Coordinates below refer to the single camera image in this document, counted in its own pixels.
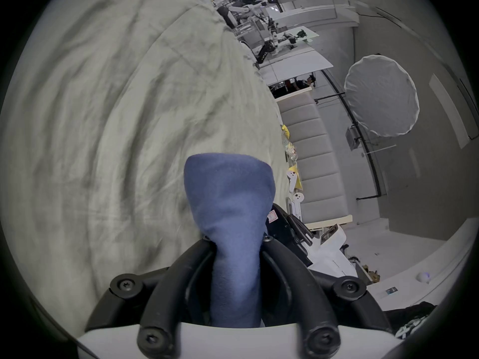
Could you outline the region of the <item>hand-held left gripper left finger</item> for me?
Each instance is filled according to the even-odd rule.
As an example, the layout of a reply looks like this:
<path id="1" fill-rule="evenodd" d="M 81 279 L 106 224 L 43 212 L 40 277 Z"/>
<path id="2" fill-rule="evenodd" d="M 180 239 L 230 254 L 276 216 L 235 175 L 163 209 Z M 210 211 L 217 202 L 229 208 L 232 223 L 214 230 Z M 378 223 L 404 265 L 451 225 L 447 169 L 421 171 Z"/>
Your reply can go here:
<path id="1" fill-rule="evenodd" d="M 181 323 L 211 322 L 215 255 L 204 237 L 170 267 L 115 277 L 85 327 L 92 356 L 180 356 Z"/>

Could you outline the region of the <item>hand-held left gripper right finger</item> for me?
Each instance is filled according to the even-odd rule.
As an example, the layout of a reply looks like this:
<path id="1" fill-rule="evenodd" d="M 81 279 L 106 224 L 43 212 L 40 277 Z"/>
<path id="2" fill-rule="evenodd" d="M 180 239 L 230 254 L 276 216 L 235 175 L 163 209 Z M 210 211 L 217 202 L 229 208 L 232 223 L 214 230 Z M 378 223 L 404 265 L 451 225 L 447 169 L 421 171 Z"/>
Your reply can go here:
<path id="1" fill-rule="evenodd" d="M 364 282 L 310 270 L 266 236 L 260 250 L 262 319 L 267 327 L 296 324 L 298 356 L 384 356 L 392 328 Z"/>

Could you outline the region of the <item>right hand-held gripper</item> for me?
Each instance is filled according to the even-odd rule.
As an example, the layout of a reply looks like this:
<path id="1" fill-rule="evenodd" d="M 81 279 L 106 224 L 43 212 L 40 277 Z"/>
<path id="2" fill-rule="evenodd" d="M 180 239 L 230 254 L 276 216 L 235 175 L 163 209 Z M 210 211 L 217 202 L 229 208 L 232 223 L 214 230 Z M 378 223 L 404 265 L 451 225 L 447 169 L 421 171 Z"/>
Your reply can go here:
<path id="1" fill-rule="evenodd" d="M 335 278 L 358 277 L 355 266 L 344 253 L 346 235 L 340 225 L 331 226 L 321 235 L 319 242 L 313 243 L 309 248 L 309 258 L 302 245 L 306 237 L 306 227 L 297 217 L 287 214 L 279 205 L 273 203 L 267 215 L 266 228 L 267 235 L 287 247 L 309 270 Z"/>

